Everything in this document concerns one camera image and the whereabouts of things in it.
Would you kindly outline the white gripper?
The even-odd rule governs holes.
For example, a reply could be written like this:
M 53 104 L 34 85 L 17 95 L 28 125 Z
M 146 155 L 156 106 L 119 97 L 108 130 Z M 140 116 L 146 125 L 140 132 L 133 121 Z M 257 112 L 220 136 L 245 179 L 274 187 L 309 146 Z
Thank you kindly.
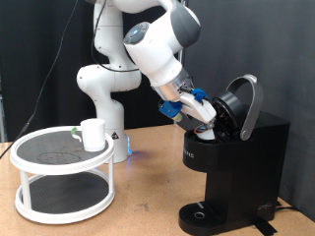
M 213 106 L 205 99 L 201 102 L 197 101 L 193 94 L 183 92 L 179 97 L 182 103 L 181 111 L 186 115 L 189 115 L 203 123 L 207 123 L 208 130 L 212 130 L 215 127 L 215 118 L 217 115 Z

